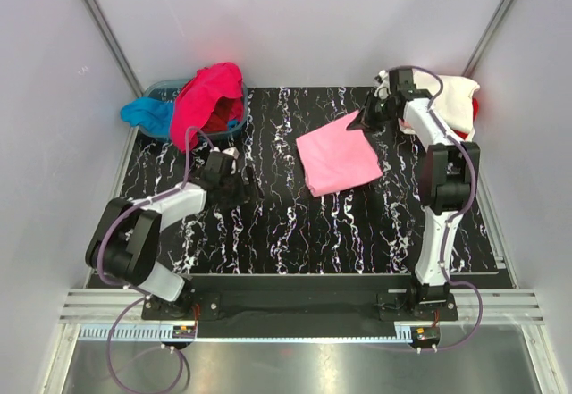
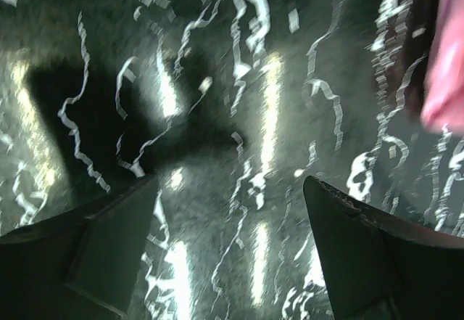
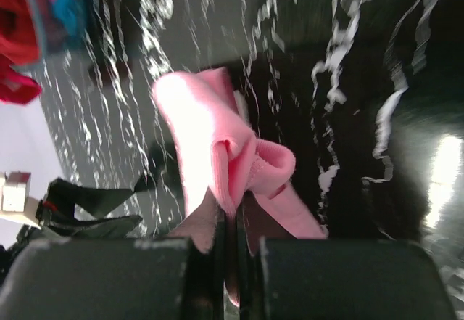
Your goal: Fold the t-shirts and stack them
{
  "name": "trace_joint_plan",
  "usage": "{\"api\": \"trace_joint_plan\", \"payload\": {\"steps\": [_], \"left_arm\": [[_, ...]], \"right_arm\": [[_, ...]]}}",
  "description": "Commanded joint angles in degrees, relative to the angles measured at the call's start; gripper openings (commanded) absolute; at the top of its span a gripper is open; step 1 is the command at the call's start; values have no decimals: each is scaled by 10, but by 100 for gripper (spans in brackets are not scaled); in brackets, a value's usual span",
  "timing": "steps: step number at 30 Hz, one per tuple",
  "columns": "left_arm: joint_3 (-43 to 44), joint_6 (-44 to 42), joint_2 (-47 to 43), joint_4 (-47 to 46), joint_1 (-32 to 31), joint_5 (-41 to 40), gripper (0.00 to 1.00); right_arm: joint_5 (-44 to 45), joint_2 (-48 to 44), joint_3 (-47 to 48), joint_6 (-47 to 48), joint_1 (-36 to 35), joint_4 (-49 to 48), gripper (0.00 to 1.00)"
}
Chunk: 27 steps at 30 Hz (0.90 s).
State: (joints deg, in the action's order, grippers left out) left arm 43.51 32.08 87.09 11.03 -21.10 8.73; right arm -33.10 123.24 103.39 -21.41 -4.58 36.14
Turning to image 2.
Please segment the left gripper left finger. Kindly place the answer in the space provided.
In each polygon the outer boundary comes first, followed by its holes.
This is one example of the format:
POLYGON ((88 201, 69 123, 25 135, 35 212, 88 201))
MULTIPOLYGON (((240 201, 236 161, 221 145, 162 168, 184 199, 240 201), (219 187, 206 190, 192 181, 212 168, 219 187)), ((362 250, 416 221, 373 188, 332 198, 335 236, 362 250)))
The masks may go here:
POLYGON ((1 237, 2 319, 123 319, 157 196, 146 176, 1 237))

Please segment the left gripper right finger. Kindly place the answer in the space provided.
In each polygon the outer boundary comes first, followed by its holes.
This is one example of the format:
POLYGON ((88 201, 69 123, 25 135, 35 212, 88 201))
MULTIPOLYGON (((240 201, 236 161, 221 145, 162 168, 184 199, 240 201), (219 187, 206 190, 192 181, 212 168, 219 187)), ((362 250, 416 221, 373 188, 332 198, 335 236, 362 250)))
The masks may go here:
POLYGON ((308 176, 304 199, 335 319, 462 319, 463 238, 308 176))

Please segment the light pink t-shirt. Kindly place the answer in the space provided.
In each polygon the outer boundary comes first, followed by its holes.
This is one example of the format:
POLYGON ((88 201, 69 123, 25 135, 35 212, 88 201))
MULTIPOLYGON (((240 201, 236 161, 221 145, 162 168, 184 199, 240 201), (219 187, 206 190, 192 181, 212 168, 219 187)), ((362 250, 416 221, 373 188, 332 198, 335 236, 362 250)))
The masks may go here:
POLYGON ((425 128, 463 135, 463 0, 439 0, 420 114, 425 128))

